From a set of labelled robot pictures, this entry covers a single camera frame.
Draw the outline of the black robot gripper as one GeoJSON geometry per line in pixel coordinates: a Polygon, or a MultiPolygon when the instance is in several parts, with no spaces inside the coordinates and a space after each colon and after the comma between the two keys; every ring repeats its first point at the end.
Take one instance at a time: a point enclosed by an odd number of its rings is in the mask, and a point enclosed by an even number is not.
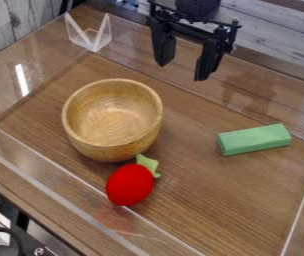
{"type": "Polygon", "coordinates": [[[235,49],[239,20],[220,10],[222,0],[147,0],[156,63],[166,66],[175,58],[176,37],[183,34],[192,40],[204,41],[196,61],[195,80],[204,81],[218,70],[224,52],[235,49]]]}

